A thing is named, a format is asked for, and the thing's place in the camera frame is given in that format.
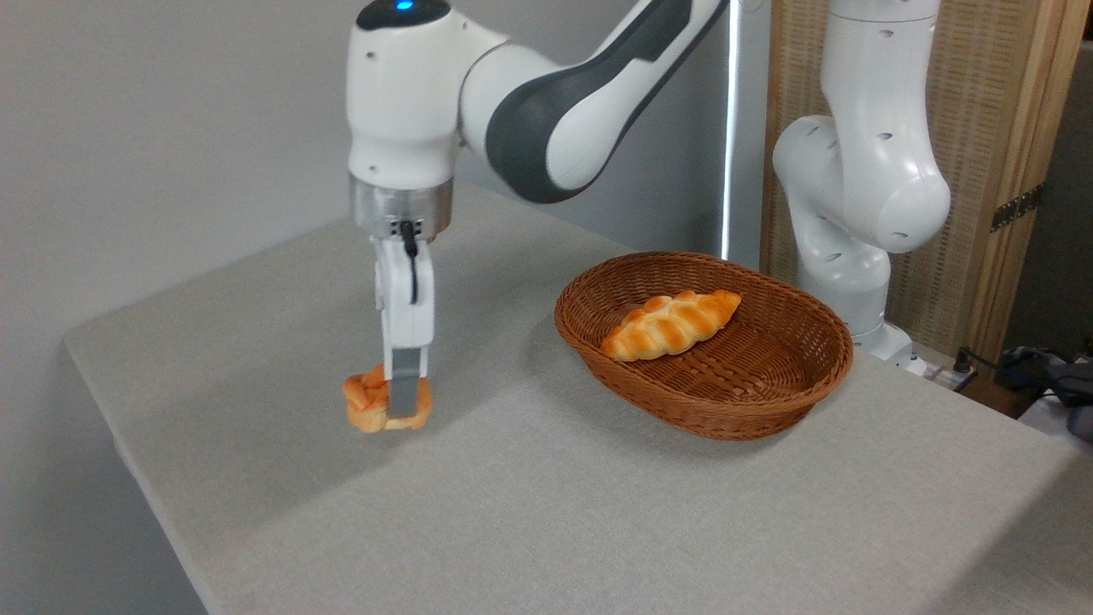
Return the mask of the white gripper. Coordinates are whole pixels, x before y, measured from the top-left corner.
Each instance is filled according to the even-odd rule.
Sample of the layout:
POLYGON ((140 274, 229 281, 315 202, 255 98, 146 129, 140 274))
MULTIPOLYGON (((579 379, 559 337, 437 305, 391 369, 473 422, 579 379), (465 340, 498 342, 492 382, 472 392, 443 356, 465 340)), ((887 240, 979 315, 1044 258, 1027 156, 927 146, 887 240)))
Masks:
POLYGON ((376 304, 385 338, 388 419, 427 419, 433 409, 427 346, 435 334, 435 273, 428 245, 418 256, 402 240, 372 240, 376 304))

